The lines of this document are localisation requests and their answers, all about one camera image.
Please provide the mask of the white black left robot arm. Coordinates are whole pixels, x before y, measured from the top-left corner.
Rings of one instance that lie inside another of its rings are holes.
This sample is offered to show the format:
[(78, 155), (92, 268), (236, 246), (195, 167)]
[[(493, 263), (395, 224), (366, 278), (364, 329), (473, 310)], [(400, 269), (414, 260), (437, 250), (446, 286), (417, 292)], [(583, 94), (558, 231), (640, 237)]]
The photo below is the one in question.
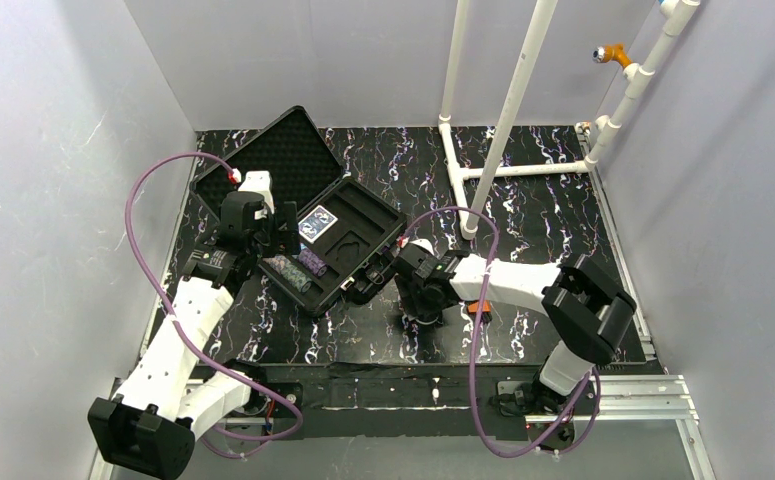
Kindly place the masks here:
[(97, 398), (88, 423), (103, 459), (157, 479), (177, 479), (196, 443), (233, 410), (259, 396), (295, 417), (285, 438), (303, 423), (294, 402), (272, 391), (248, 363), (220, 364), (203, 352), (216, 325), (258, 263), (297, 251), (297, 205), (273, 205), (268, 195), (229, 193), (217, 227), (196, 241), (167, 300), (167, 315), (129, 377), (109, 399)]

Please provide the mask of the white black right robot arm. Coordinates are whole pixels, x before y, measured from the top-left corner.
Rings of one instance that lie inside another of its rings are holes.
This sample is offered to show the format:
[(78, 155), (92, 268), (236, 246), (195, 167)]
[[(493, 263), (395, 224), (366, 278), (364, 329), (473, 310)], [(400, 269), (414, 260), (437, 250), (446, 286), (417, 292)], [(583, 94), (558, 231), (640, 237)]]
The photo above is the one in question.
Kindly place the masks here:
[(413, 320), (434, 321), (460, 302), (491, 301), (544, 314), (560, 340), (537, 381), (561, 397), (592, 368), (615, 360), (637, 310), (633, 297), (587, 255), (526, 264), (460, 250), (436, 256), (413, 242), (392, 268), (402, 307)]

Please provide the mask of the dark blue poker chip stack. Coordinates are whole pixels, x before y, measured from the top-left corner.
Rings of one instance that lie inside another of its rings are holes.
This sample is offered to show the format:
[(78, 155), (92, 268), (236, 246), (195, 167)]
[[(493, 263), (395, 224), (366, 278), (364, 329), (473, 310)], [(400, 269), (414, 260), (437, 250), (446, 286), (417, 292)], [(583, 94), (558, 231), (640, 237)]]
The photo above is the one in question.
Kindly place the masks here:
[(277, 271), (296, 291), (306, 293), (312, 282), (309, 277), (285, 256), (267, 258), (265, 262)]

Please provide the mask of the purple poker chip stack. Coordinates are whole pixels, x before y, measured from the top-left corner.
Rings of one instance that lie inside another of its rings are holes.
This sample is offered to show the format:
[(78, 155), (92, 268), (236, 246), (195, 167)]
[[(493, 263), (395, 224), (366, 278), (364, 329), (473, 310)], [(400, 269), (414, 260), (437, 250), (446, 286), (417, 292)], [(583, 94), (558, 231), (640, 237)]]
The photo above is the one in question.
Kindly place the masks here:
[(297, 260), (317, 278), (321, 278), (327, 273), (328, 265), (310, 249), (302, 248)]

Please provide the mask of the black poker set case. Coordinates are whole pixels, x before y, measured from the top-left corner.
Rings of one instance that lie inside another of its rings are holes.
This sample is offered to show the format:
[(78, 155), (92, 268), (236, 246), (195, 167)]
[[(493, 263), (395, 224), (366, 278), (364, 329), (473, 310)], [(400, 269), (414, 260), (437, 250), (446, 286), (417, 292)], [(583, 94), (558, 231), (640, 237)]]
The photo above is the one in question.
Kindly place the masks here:
[[(300, 237), (300, 250), (310, 249), (328, 265), (321, 278), (297, 260), (299, 253), (275, 255), (287, 257), (309, 277), (312, 285), (306, 293), (296, 291), (265, 262), (267, 258), (253, 273), (265, 274), (308, 314), (321, 315), (340, 298), (364, 305), (392, 279), (389, 250), (407, 225), (406, 214), (345, 176), (303, 107), (288, 109), (225, 161), (242, 173), (269, 171), (275, 206), (295, 202), (297, 225), (318, 205), (338, 217), (314, 243)], [(218, 225), (223, 200), (238, 191), (238, 186), (229, 180), (223, 166), (215, 166), (200, 175), (191, 190)]]

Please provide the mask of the blue playing card deck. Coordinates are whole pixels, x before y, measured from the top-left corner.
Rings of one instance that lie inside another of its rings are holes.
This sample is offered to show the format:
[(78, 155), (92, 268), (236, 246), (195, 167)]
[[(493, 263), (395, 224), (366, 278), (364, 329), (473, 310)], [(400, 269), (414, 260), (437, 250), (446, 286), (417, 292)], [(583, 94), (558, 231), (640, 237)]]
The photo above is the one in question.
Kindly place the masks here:
[(337, 222), (335, 214), (318, 205), (298, 222), (298, 231), (302, 240), (314, 243)]

